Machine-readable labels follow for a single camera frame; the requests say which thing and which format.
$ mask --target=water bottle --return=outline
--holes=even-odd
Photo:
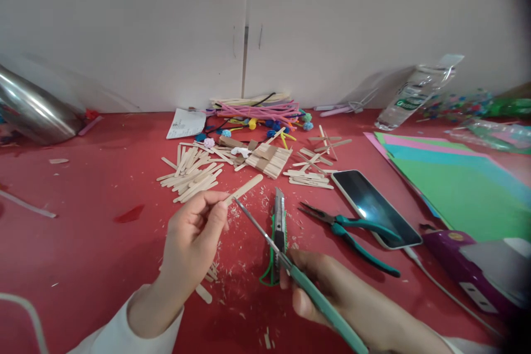
[[[391,131],[404,123],[418,107],[454,78],[455,66],[463,58],[463,55],[446,54],[436,66],[417,65],[374,125],[380,130]]]

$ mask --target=phone screen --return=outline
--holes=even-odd
[[[333,173],[332,179],[354,205],[359,216],[390,229],[402,238],[389,241],[378,235],[385,245],[399,248],[422,243],[419,234],[358,170]]]

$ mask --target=stainless steel object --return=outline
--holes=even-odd
[[[65,104],[2,65],[0,114],[21,134],[41,145],[66,141],[84,127]]]

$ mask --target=white paper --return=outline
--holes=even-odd
[[[194,136],[205,126],[206,115],[201,111],[185,111],[177,108],[166,139]]]

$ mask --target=white wall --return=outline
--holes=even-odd
[[[0,63],[83,108],[239,97],[245,0],[0,0]]]
[[[360,99],[374,82],[387,105],[406,72],[465,55],[449,90],[494,93],[531,80],[518,0],[250,0],[246,96],[290,90],[303,106]],[[258,48],[261,27],[262,40]]]

